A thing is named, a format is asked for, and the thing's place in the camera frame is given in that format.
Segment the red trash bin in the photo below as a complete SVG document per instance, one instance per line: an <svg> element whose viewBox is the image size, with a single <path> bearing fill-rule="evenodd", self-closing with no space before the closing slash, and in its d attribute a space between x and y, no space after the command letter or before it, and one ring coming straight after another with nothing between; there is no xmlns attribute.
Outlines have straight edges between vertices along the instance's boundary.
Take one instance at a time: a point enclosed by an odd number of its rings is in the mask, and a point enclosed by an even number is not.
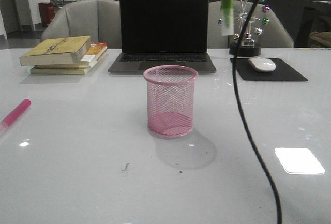
<svg viewBox="0 0 331 224"><path fill-rule="evenodd" d="M43 27L47 27L55 17L54 5L51 2L38 3L41 24Z"/></svg>

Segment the white computer mouse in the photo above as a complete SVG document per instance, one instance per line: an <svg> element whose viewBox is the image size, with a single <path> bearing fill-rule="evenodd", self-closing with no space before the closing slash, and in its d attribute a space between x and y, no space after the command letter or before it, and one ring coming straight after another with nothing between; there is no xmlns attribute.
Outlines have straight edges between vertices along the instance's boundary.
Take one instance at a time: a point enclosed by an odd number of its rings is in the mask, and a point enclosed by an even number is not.
<svg viewBox="0 0 331 224"><path fill-rule="evenodd" d="M248 62L251 67L258 72L272 72L276 69L276 64L269 58L249 58Z"/></svg>

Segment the green highlighter pen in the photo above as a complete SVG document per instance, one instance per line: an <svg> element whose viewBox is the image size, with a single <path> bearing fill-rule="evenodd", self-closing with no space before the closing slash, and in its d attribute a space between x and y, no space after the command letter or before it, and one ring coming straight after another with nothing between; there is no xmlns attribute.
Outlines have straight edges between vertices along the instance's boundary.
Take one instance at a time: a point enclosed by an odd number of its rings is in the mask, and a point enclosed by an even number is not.
<svg viewBox="0 0 331 224"><path fill-rule="evenodd" d="M221 0L221 16L222 16L222 35L229 36L234 34L233 24L233 0Z"/></svg>

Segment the orange middle book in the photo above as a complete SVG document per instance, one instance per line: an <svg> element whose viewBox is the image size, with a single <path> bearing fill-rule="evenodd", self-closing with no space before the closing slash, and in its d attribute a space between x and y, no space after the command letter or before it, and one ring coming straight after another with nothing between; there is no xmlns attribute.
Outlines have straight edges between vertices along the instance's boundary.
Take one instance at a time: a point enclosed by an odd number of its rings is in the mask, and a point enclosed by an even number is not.
<svg viewBox="0 0 331 224"><path fill-rule="evenodd" d="M107 44L105 42L92 42L90 49L86 52L83 58L77 63L72 64L54 64L54 65L37 65L38 69L68 69L68 68L88 68L93 67L103 58L107 52Z"/></svg>

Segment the grey open laptop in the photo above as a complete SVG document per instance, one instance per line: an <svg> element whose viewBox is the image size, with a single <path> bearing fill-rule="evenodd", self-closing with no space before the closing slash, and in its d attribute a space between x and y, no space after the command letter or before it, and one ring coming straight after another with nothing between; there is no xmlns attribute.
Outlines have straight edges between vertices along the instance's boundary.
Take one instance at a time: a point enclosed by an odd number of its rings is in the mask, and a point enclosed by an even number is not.
<svg viewBox="0 0 331 224"><path fill-rule="evenodd" d="M142 73L180 65L216 68L207 53L209 0L120 0L121 53L109 73Z"/></svg>

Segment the bottom book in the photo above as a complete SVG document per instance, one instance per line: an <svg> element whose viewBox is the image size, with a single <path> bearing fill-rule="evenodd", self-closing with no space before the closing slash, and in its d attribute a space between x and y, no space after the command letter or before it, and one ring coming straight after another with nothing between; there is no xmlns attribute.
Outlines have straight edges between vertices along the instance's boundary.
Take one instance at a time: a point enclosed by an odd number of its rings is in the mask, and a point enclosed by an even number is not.
<svg viewBox="0 0 331 224"><path fill-rule="evenodd" d="M99 56L86 55L84 58L90 58L85 65L79 63L75 64L63 64L63 65L38 65L30 69L30 74L45 74L45 75L85 75L93 67L95 67L99 61L103 59L106 52Z"/></svg>

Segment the pink highlighter pen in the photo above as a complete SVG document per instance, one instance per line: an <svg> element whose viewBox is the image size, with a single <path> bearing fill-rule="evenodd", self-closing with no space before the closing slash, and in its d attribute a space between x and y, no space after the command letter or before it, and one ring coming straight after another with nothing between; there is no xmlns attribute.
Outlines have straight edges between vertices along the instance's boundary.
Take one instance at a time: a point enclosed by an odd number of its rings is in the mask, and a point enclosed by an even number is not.
<svg viewBox="0 0 331 224"><path fill-rule="evenodd" d="M1 133L10 127L32 104L29 99L24 99L18 104L2 121L1 121Z"/></svg>

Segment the ferris wheel desk toy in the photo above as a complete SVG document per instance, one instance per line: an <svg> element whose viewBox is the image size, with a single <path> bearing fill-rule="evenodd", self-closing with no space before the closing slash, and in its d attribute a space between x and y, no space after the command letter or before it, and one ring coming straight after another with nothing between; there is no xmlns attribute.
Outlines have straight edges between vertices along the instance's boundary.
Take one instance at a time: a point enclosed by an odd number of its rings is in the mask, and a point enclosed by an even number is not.
<svg viewBox="0 0 331 224"><path fill-rule="evenodd" d="M221 3L220 19L221 34L232 38L229 52L241 57L259 56L261 46L257 38L264 33L264 28L270 24L269 5L253 6L250 0L238 0L238 5Z"/></svg>

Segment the yellow top book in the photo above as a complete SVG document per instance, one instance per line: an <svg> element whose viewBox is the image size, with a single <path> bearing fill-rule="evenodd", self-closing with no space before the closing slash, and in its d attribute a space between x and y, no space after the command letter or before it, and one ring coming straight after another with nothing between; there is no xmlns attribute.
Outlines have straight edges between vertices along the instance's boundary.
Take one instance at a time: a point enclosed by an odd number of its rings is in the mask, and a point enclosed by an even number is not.
<svg viewBox="0 0 331 224"><path fill-rule="evenodd" d="M72 64L80 61L90 47L90 36L46 39L19 60L22 66Z"/></svg>

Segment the dark chair far right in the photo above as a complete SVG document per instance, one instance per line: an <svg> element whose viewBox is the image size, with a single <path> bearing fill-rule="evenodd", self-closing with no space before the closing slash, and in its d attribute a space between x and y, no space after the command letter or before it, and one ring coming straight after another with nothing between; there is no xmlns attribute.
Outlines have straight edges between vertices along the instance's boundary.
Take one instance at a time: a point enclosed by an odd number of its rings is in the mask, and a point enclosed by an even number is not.
<svg viewBox="0 0 331 224"><path fill-rule="evenodd" d="M309 47L313 44L309 35L315 31L330 31L330 1L309 1L304 7L295 46L298 48Z"/></svg>

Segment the pink mesh pen holder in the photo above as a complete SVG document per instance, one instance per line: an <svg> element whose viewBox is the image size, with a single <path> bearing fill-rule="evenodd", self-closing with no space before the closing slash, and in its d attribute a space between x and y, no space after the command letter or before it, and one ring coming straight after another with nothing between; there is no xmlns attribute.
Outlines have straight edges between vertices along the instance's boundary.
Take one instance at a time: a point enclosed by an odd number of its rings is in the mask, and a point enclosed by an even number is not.
<svg viewBox="0 0 331 224"><path fill-rule="evenodd" d="M177 138L193 130L194 84L198 72L180 65L161 65L144 71L147 82L147 120L150 132Z"/></svg>

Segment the black mouse pad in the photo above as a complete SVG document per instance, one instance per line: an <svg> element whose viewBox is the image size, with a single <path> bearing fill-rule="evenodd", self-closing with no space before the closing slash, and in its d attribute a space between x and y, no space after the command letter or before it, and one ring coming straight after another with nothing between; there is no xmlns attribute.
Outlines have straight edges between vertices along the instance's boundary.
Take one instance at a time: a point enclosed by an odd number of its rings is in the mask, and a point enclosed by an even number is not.
<svg viewBox="0 0 331 224"><path fill-rule="evenodd" d="M276 81L276 82L305 82L306 77L279 58L271 59L276 68L271 72L260 72L253 69L247 58L238 58L236 70L246 81Z"/></svg>

